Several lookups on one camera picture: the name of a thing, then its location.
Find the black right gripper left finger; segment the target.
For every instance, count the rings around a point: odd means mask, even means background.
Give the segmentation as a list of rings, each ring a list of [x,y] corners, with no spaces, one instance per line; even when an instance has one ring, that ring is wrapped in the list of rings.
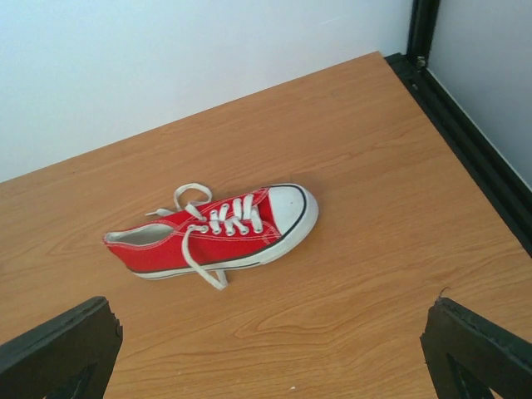
[[[97,296],[1,345],[2,398],[102,398],[123,342]]]

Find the white shoelace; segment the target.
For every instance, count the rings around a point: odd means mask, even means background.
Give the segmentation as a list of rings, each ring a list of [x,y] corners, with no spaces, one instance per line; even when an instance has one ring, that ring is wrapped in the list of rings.
[[[198,190],[207,196],[205,201],[191,201],[184,208],[180,206],[179,198],[187,190]],[[248,193],[233,198],[231,201],[221,201],[209,211],[208,215],[202,214],[200,206],[208,204],[212,200],[212,193],[209,188],[190,183],[183,185],[175,190],[174,202],[178,212],[185,211],[193,216],[196,224],[188,224],[184,237],[181,240],[181,254],[185,261],[183,268],[173,268],[149,273],[138,273],[137,275],[147,279],[163,279],[174,277],[180,274],[196,272],[205,281],[218,290],[228,286],[228,279],[225,275],[226,270],[239,268],[252,268],[258,265],[267,264],[271,260],[264,254],[250,254],[238,259],[229,259],[214,262],[207,265],[201,265],[194,260],[190,252],[190,236],[193,233],[213,235],[225,234],[233,236],[239,234],[245,236],[253,233],[261,235],[263,233],[264,223],[261,219],[258,206],[254,203],[254,195]]]

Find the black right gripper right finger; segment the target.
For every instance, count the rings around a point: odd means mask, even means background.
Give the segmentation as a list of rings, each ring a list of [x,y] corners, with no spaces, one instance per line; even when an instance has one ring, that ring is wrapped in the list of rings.
[[[531,397],[531,344],[452,299],[435,301],[420,340],[439,398]]]

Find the red canvas sneaker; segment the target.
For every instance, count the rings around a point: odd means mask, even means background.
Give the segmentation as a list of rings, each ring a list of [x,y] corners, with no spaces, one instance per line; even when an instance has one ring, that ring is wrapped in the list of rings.
[[[318,220],[318,202],[300,185],[269,185],[248,193],[254,195],[254,203],[259,208],[264,223],[263,233],[230,237],[193,233],[190,236],[190,252],[196,262],[207,265],[259,253],[271,263],[299,245]],[[240,195],[215,200],[212,195],[212,200],[200,206],[199,210],[208,215],[217,203],[231,201],[237,196]],[[207,196],[204,193],[187,190],[180,196],[179,203],[184,208],[191,201],[205,200]],[[183,268],[185,261],[181,254],[181,240],[186,226],[197,222],[191,214],[178,212],[176,208],[159,208],[149,216],[152,220],[146,224],[105,234],[104,244],[136,276],[138,273]]]

